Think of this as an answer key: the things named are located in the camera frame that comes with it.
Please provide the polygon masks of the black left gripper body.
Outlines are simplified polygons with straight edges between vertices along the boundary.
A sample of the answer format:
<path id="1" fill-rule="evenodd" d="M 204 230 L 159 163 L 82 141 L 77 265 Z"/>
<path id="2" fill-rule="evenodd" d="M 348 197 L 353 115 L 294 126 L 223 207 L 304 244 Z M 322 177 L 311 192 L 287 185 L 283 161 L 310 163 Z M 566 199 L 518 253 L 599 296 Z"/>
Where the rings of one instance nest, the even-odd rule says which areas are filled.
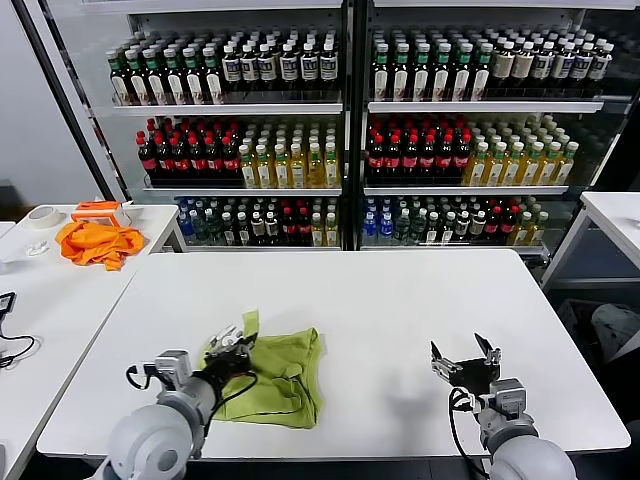
<path id="1" fill-rule="evenodd" d="M 251 370 L 250 349 L 248 347 L 229 347 L 210 351 L 204 357 L 203 371 L 218 380 L 230 380 L 245 375 Z"/>

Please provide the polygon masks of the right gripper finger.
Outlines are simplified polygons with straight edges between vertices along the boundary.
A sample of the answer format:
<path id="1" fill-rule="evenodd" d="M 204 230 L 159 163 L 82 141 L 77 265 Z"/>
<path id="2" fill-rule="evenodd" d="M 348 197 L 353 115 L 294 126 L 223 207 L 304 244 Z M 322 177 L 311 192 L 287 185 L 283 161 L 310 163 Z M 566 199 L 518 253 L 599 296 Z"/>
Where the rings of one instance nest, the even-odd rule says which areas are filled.
<path id="1" fill-rule="evenodd" d="M 444 357 L 433 341 L 430 342 L 430 348 L 432 371 L 447 383 L 456 381 L 463 370 L 462 366 Z"/>
<path id="2" fill-rule="evenodd" d="M 474 337 L 485 356 L 484 363 L 486 365 L 499 365 L 501 361 L 501 350 L 499 348 L 493 348 L 490 342 L 478 333 L 475 333 Z"/>

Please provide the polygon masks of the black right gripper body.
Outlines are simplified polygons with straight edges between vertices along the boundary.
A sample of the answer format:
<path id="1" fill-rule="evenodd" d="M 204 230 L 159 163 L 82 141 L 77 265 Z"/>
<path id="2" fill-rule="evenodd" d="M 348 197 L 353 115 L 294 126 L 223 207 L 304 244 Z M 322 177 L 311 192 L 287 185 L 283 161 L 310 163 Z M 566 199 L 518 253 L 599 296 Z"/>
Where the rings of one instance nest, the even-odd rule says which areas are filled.
<path id="1" fill-rule="evenodd" d="M 474 396 L 481 396 L 490 392 L 491 383 L 499 377 L 499 358 L 476 358 L 454 363 L 450 367 L 449 383 L 466 389 Z"/>

